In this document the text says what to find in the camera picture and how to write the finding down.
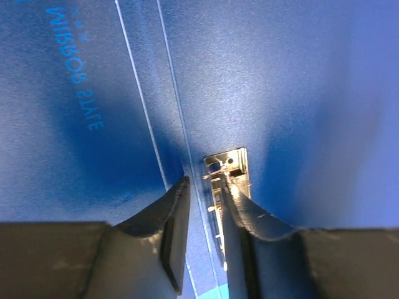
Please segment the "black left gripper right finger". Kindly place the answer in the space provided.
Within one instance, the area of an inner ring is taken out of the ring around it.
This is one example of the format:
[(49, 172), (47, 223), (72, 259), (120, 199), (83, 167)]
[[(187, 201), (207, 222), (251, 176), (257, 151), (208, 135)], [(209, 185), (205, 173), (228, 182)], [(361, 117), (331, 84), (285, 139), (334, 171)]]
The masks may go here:
[(397, 229), (296, 228), (221, 180), (231, 298), (397, 298)]

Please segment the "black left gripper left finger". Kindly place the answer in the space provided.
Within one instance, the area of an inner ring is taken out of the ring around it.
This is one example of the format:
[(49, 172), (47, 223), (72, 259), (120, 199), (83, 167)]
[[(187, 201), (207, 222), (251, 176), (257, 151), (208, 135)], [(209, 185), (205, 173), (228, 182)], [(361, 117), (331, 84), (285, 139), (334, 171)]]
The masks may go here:
[(183, 293), (190, 180), (119, 223), (3, 222), (2, 298), (176, 298)]

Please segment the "blue plastic folder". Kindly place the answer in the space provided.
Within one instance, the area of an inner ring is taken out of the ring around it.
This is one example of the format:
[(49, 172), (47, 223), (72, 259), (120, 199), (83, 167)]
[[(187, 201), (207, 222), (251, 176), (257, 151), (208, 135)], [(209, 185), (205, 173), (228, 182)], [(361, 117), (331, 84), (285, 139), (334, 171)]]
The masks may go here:
[(184, 298), (227, 298), (204, 158), (295, 227), (398, 225), (397, 1), (2, 1), (1, 220), (117, 224), (190, 177)]

